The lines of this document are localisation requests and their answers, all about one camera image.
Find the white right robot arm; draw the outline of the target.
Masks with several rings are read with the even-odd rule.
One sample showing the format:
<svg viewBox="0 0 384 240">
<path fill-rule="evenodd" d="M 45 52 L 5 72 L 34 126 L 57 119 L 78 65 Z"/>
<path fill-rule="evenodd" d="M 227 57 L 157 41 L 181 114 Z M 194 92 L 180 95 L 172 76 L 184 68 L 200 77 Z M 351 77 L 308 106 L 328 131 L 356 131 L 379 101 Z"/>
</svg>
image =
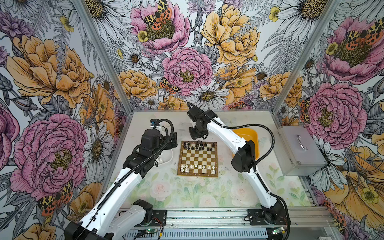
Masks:
<svg viewBox="0 0 384 240">
<path fill-rule="evenodd" d="M 263 211 L 259 219 L 269 225 L 275 225 L 278 220 L 282 219 L 285 220 L 287 226 L 290 226 L 291 220 L 285 200 L 270 190 L 258 169 L 258 164 L 274 149 L 275 136 L 273 132 L 262 124 L 229 127 L 212 110 L 203 111 L 192 103 L 187 103 L 187 105 L 189 107 L 187 115 L 195 124 L 189 128 L 191 138 L 193 140 L 206 139 L 212 133 L 227 145 L 234 154 L 231 161 L 232 167 L 244 175 L 259 198 Z M 271 146 L 261 157 L 256 156 L 256 143 L 245 140 L 234 132 L 234 130 L 247 127 L 260 127 L 271 135 Z"/>
</svg>

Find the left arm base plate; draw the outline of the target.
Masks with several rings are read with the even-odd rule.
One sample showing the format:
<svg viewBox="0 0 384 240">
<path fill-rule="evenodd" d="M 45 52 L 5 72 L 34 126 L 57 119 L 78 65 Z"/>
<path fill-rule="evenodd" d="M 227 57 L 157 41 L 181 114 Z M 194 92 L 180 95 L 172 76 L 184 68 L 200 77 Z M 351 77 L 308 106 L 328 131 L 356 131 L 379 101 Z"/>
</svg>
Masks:
<svg viewBox="0 0 384 240">
<path fill-rule="evenodd" d="M 146 211 L 144 220 L 137 227 L 164 227 L 167 222 L 167 210 Z"/>
</svg>

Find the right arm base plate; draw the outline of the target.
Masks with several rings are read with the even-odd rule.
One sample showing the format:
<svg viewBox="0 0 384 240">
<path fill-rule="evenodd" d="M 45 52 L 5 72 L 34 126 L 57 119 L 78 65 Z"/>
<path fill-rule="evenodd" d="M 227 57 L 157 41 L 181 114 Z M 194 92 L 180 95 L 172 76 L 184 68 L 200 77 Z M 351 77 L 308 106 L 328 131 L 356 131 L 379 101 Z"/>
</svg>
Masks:
<svg viewBox="0 0 384 240">
<path fill-rule="evenodd" d="M 285 210 L 274 211 L 271 209 L 248 209 L 244 221 L 249 222 L 251 226 L 287 226 L 291 224 Z"/>
</svg>

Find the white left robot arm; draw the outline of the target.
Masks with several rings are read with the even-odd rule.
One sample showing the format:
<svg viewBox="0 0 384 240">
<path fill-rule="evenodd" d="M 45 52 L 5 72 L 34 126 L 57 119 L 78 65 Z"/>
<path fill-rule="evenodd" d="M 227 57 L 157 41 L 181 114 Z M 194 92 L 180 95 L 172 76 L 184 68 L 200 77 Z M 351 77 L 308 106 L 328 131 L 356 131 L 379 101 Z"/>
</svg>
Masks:
<svg viewBox="0 0 384 240">
<path fill-rule="evenodd" d="M 151 222 L 152 204 L 137 200 L 117 217 L 122 204 L 146 174 L 159 163 L 164 150 L 178 145 L 177 133 L 164 136 L 158 129 L 147 129 L 140 145 L 126 158 L 123 167 L 106 194 L 78 223 L 70 222 L 65 229 L 67 240 L 119 240 L 131 228 Z"/>
</svg>

